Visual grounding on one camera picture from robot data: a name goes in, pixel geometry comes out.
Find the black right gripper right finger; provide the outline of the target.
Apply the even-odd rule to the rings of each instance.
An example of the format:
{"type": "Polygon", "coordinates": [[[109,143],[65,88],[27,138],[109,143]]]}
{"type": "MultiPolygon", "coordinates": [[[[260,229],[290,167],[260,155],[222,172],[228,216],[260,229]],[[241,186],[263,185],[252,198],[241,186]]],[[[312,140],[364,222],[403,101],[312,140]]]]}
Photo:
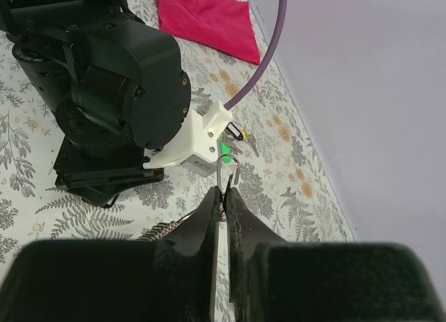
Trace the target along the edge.
{"type": "Polygon", "coordinates": [[[226,192],[238,321],[444,321],[420,259],[394,243],[291,243],[226,192]]]}

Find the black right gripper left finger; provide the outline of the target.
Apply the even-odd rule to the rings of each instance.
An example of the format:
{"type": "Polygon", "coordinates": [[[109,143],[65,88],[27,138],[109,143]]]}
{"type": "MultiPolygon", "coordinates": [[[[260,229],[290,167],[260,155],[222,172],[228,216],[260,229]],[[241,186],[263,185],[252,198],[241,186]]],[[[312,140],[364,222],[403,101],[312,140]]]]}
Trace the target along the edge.
{"type": "Polygon", "coordinates": [[[1,286],[2,321],[212,321],[218,223],[162,240],[39,240],[1,286]]]}

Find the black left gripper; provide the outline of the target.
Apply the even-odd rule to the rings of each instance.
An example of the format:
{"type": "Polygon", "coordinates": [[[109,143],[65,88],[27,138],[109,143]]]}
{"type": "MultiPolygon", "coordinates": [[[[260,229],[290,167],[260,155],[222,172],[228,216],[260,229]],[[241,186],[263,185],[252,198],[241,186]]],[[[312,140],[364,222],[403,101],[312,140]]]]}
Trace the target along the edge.
{"type": "Polygon", "coordinates": [[[54,163],[55,186],[92,206],[111,207],[120,193],[164,179],[164,169],[145,169],[147,162],[136,145],[93,148],[65,137],[54,163]]]}

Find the large silver keyring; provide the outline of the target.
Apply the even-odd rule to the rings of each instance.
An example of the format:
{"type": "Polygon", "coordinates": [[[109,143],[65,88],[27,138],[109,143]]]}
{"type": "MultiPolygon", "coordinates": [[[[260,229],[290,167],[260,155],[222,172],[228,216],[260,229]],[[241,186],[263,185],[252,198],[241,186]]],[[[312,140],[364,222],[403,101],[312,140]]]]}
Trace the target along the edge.
{"type": "Polygon", "coordinates": [[[192,233],[205,232],[206,227],[201,224],[203,220],[206,224],[210,220],[213,224],[226,220],[226,211],[224,208],[225,192],[231,189],[231,184],[237,185],[240,178],[240,161],[232,154],[223,154],[217,159],[216,179],[217,185],[209,189],[208,194],[204,197],[197,208],[188,214],[182,216],[179,220],[170,222],[160,222],[145,231],[136,241],[153,242],[162,240],[170,235],[173,231],[180,229],[190,229],[192,233]],[[229,174],[227,179],[226,189],[222,184],[222,162],[224,158],[230,158],[235,164],[236,170],[229,174]]]}

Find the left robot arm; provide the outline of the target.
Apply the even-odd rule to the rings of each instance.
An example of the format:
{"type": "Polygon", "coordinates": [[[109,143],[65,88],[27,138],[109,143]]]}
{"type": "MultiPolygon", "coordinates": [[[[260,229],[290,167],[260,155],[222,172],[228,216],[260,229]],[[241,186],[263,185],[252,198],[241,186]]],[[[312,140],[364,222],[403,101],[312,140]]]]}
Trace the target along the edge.
{"type": "Polygon", "coordinates": [[[64,134],[56,186],[93,206],[156,183],[191,103],[180,47],[127,0],[1,0],[13,56],[64,134]]]}

